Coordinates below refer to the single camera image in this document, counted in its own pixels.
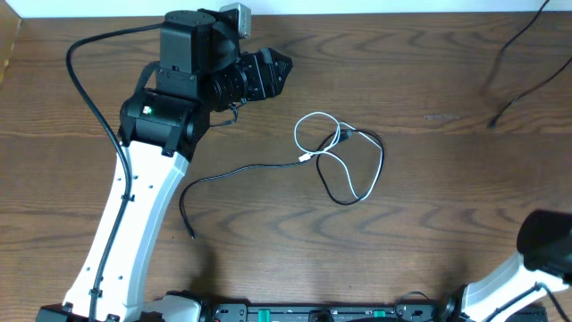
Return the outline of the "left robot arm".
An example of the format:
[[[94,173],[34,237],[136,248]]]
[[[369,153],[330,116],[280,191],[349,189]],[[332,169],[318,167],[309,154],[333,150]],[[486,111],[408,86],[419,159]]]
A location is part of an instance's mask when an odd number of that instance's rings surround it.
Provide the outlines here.
[[[292,61],[270,48],[240,50],[251,11],[173,11],[158,24],[160,57],[139,76],[110,138],[114,182],[85,263],[40,321],[206,321],[208,306],[187,292],[145,302],[147,271],[165,211],[210,128],[210,114],[278,96]]]

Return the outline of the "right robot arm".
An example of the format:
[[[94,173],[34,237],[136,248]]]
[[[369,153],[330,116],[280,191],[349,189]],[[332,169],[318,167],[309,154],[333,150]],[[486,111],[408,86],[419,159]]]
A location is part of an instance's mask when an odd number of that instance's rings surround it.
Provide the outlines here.
[[[528,305],[571,288],[571,215],[537,209],[517,235],[517,250],[483,279],[462,285],[441,321],[506,321]]]

